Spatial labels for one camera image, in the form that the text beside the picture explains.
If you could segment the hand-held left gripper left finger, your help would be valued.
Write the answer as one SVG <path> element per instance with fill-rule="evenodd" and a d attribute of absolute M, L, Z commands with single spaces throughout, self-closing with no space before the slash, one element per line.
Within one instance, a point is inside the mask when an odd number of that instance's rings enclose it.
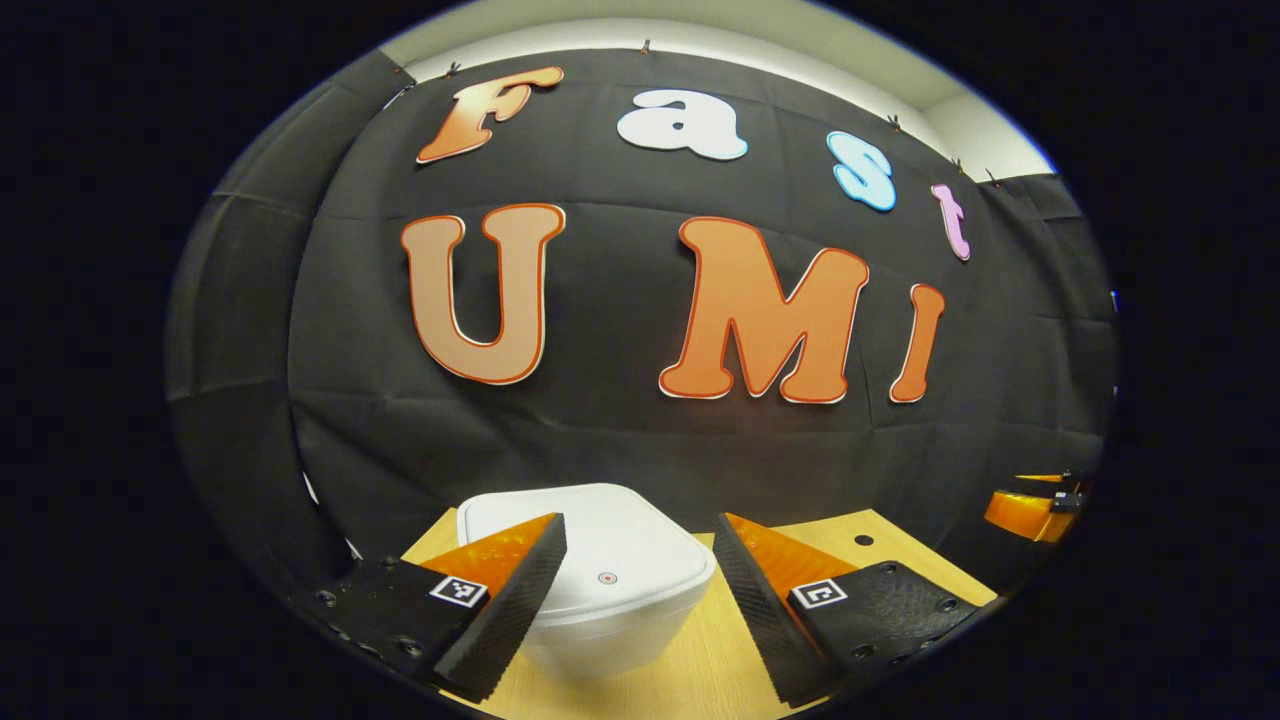
<path fill-rule="evenodd" d="M 524 643 L 566 551 L 564 515 L 548 512 L 422 562 L 358 561 L 291 603 L 394 675 L 479 703 Z"/>

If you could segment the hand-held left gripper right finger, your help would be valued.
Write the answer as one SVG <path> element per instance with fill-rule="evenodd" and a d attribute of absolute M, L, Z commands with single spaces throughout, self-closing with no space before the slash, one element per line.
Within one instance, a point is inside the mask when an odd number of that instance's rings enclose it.
<path fill-rule="evenodd" d="M 902 561 L 855 566 L 731 512 L 716 519 L 713 552 L 792 708 L 879 684 L 980 616 Z"/>

